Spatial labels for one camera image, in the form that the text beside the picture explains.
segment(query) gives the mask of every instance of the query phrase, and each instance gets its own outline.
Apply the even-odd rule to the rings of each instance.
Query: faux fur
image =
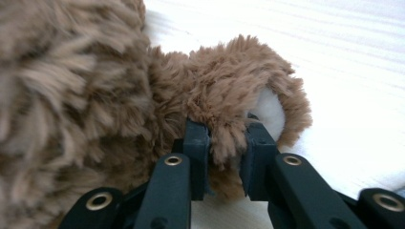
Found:
[[[139,186],[187,116],[212,133],[214,190],[239,197],[231,161],[265,88],[285,112],[280,146],[310,125],[302,80],[267,45],[162,53],[144,13],[140,0],[0,3],[0,228],[53,228],[94,188]]]

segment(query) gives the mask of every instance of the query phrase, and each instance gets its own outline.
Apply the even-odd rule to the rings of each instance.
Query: brass grommet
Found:
[[[86,208],[90,211],[98,211],[107,207],[111,201],[113,201],[113,196],[110,193],[97,193],[87,200]]]
[[[296,156],[285,156],[283,158],[283,161],[289,165],[294,165],[294,166],[302,164],[302,161]]]
[[[393,211],[402,212],[405,210],[404,204],[398,199],[385,194],[374,194],[373,200],[381,207]]]
[[[181,162],[182,162],[182,159],[178,156],[170,156],[164,161],[164,163],[166,165],[170,165],[170,166],[176,166],[176,165],[180,164]]]

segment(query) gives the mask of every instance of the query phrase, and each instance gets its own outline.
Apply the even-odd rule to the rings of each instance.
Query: brown plush toy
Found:
[[[279,147],[311,123],[303,81],[253,37],[189,55],[151,48],[141,0],[0,3],[0,228],[54,228],[84,193],[147,181],[184,134],[212,134],[210,182],[242,193],[252,112]]]

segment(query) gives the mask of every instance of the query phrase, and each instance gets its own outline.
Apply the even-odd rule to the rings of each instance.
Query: stuffed animal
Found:
[[[189,55],[152,48],[141,0],[0,3],[0,228],[54,228],[84,193],[127,192],[184,135],[212,135],[210,184],[242,193],[249,112],[280,147],[310,125],[303,81],[254,37]]]

